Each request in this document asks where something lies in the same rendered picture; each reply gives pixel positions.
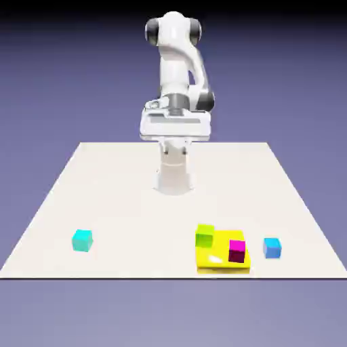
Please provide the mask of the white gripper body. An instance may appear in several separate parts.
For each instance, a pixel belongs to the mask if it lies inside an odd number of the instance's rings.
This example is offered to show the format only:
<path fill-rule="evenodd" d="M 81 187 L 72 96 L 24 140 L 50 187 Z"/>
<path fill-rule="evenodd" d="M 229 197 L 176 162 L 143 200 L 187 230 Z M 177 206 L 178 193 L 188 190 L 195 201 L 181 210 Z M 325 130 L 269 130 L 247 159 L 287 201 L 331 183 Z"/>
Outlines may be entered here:
<path fill-rule="evenodd" d="M 211 114 L 183 109 L 181 115 L 170 115 L 168 108 L 144 109 L 140 135 L 147 140 L 185 138 L 206 141 L 211 135 Z"/>

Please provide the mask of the small green cube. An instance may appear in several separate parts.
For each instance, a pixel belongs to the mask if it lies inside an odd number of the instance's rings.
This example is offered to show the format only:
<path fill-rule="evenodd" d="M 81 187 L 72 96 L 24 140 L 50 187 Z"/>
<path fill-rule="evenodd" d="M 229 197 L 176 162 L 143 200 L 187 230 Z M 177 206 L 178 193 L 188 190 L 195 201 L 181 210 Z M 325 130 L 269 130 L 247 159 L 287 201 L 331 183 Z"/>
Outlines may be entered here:
<path fill-rule="evenodd" d="M 198 224 L 195 231 L 195 246 L 210 248 L 213 244 L 214 226 L 211 224 Z"/>

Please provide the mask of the small magenta cube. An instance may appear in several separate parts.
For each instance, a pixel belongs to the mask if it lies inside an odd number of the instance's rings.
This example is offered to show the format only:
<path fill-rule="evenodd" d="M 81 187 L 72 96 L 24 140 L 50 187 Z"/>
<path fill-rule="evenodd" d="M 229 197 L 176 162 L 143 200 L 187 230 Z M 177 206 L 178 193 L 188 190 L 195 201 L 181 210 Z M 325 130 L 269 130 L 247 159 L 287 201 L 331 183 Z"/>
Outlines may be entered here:
<path fill-rule="evenodd" d="M 244 240 L 229 240 L 228 261 L 243 263 L 245 261 L 245 241 Z"/>

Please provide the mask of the small cyan cube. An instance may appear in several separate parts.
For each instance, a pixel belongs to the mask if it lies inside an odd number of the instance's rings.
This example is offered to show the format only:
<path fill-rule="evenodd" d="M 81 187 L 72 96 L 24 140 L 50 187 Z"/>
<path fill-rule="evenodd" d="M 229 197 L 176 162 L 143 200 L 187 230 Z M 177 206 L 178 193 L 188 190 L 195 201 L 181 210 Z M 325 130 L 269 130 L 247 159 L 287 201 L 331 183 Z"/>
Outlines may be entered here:
<path fill-rule="evenodd" d="M 90 230 L 78 229 L 72 237 L 74 251 L 88 252 L 93 244 L 93 235 Z"/>

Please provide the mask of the small blue cube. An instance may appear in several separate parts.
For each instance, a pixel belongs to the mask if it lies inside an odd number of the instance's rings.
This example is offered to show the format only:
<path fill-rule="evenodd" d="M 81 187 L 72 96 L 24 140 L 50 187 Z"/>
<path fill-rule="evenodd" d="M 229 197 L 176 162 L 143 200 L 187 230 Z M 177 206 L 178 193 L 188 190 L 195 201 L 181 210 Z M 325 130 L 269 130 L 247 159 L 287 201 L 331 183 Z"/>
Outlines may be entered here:
<path fill-rule="evenodd" d="M 278 238 L 264 238 L 263 251 L 266 259 L 279 259 L 281 257 L 281 242 Z"/>

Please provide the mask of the large yellow box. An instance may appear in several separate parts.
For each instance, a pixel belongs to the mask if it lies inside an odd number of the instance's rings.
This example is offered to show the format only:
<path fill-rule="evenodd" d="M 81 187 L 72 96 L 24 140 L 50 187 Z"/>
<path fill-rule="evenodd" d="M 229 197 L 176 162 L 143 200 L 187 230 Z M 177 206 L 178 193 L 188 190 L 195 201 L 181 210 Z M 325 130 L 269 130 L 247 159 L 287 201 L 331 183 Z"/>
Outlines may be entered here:
<path fill-rule="evenodd" d="M 229 262 L 229 240 L 244 240 L 241 230 L 214 230 L 213 244 L 210 248 L 195 246 L 197 270 L 202 273 L 249 273 L 251 259 L 246 246 L 243 263 Z"/>

